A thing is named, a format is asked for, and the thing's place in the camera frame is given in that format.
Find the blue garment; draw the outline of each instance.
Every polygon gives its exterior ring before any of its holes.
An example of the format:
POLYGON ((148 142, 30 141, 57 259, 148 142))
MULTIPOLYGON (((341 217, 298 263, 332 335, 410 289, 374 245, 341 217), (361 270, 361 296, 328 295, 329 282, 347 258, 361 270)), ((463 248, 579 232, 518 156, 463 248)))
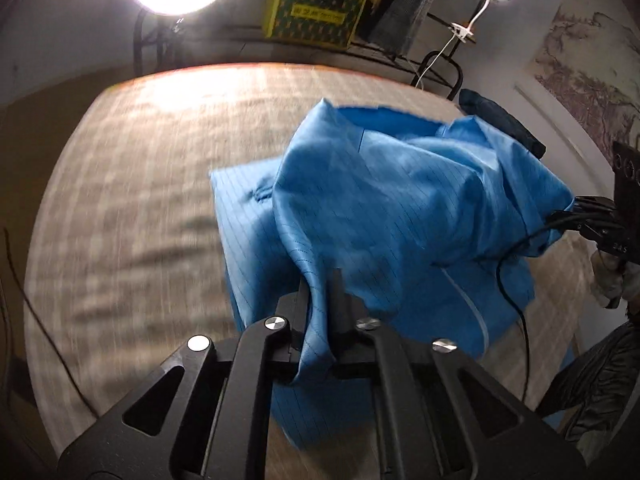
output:
MULTIPOLYGON (((327 379, 326 279, 403 336, 448 337, 473 356, 516 313, 495 281, 497 259, 569 208, 567 187, 517 141, 475 117, 450 125, 388 108, 309 113, 282 159, 214 171, 216 214, 239 324, 274 312, 309 283, 312 309, 294 387, 276 386, 273 414, 297 446, 370 415, 363 381, 327 379)), ((520 254, 537 256, 543 234, 520 254)), ((503 267, 512 298, 533 298, 529 267, 503 267)))

